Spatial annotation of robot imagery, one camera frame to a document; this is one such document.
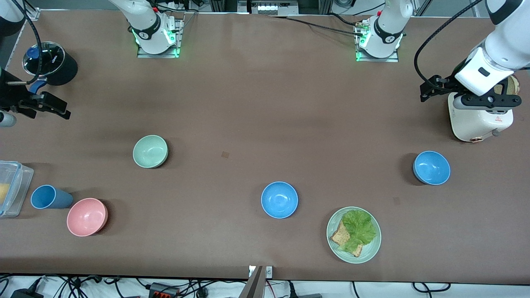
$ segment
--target clear food container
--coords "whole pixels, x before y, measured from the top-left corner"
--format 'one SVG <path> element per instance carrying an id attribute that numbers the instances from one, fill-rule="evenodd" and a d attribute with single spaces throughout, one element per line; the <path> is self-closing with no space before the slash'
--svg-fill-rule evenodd
<path id="1" fill-rule="evenodd" d="M 16 161 L 0 161 L 0 218 L 20 214 L 32 177 L 33 169 Z"/>

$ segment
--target toast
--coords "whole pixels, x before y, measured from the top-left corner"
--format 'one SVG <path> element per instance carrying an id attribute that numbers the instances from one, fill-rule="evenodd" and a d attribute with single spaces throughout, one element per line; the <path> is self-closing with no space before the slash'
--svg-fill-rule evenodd
<path id="1" fill-rule="evenodd" d="M 344 226 L 342 221 L 340 221 L 339 227 L 333 233 L 333 235 L 331 235 L 330 239 L 331 241 L 335 242 L 339 246 L 342 246 L 343 244 L 348 242 L 348 240 L 350 240 L 350 233 L 348 232 L 348 230 L 346 230 L 346 227 Z M 359 244 L 359 246 L 357 246 L 357 249 L 355 251 L 348 251 L 348 252 L 354 255 L 356 258 L 358 258 L 361 255 L 363 246 L 364 246 L 363 244 Z"/>

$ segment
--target green leafy vegetable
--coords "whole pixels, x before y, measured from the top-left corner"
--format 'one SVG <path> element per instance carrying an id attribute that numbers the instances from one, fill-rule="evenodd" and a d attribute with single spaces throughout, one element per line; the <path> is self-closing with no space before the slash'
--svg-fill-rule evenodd
<path id="1" fill-rule="evenodd" d="M 370 214 L 360 210 L 351 210 L 344 214 L 342 223 L 350 233 L 350 240 L 341 245 L 339 249 L 352 252 L 359 244 L 367 245 L 375 238 L 375 227 Z"/>

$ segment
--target bowl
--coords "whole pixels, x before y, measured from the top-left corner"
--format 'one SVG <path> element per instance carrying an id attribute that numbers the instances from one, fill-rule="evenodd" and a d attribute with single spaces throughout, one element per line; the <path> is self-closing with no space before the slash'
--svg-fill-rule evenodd
<path id="1" fill-rule="evenodd" d="M 141 138 L 132 150 L 132 158 L 142 168 L 152 169 L 167 159 L 167 143 L 160 136 L 150 135 Z"/>
<path id="2" fill-rule="evenodd" d="M 372 217 L 372 224 L 374 225 L 376 231 L 375 238 L 369 244 L 363 246 L 363 250 L 361 251 L 361 254 L 358 258 L 349 252 L 340 250 L 339 245 L 331 241 L 331 237 L 337 230 L 344 214 L 351 210 L 364 211 L 370 214 L 370 212 L 359 207 L 344 207 L 338 210 L 331 216 L 330 220 L 328 221 L 328 227 L 326 228 L 326 237 L 328 239 L 328 244 L 331 248 L 331 251 L 333 251 L 333 253 L 337 257 L 339 257 L 339 259 L 351 264 L 362 264 L 364 262 L 370 261 L 379 251 L 379 247 L 381 247 L 381 228 L 379 227 L 377 220 L 375 220 L 375 217 L 370 214 L 370 216 Z"/>
<path id="3" fill-rule="evenodd" d="M 449 162 L 443 155 L 434 151 L 424 151 L 414 160 L 414 175 L 425 184 L 444 184 L 451 174 Z"/>
<path id="4" fill-rule="evenodd" d="M 291 216 L 298 206 L 298 194 L 294 187 L 286 182 L 273 182 L 261 193 L 261 207 L 274 218 Z"/>
<path id="5" fill-rule="evenodd" d="M 101 230 L 108 216 L 107 207 L 100 200 L 86 198 L 72 206 L 66 217 L 66 225 L 70 233 L 85 237 Z"/>

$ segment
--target blue handle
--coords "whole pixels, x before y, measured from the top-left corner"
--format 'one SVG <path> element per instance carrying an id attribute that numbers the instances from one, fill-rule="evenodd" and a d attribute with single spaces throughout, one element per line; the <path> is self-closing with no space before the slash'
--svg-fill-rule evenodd
<path id="1" fill-rule="evenodd" d="M 46 84 L 47 84 L 46 83 L 46 79 L 44 79 L 44 80 L 38 79 L 35 83 L 31 84 L 29 91 L 31 93 L 36 94 L 37 91 L 39 91 L 39 89 L 41 87 L 44 87 Z"/>

